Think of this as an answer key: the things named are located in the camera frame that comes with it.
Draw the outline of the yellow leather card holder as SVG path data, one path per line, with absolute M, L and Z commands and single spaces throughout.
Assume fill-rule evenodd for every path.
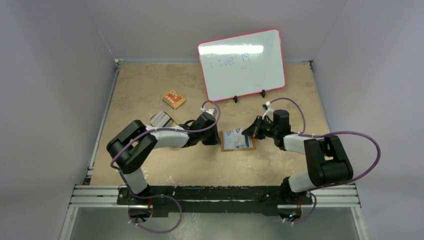
M 231 131 L 220 131 L 221 152 L 249 151 L 256 149 L 254 139 L 243 135 L 244 128 L 237 128 Z

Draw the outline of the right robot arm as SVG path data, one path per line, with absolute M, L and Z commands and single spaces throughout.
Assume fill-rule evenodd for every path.
M 242 134 L 258 140 L 272 138 L 280 150 L 305 156 L 306 171 L 286 177 L 281 184 L 280 196 L 288 204 L 303 192 L 353 178 L 353 167 L 339 137 L 312 138 L 294 133 L 286 110 L 275 110 L 272 117 L 258 116 Z

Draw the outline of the white VIP card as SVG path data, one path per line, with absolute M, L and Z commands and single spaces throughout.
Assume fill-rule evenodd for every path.
M 235 150 L 235 134 L 233 131 L 223 131 L 222 132 L 222 142 L 223 142 L 223 150 L 230 151 Z

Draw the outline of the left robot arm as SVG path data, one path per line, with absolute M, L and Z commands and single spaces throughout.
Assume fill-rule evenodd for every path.
M 152 150 L 188 148 L 199 142 L 205 146 L 221 143 L 217 119 L 207 111 L 197 119 L 175 127 L 155 128 L 134 120 L 106 145 L 106 150 L 112 158 L 111 165 L 117 164 L 124 182 L 131 189 L 130 199 L 142 205 L 148 201 L 150 190 L 142 165 Z

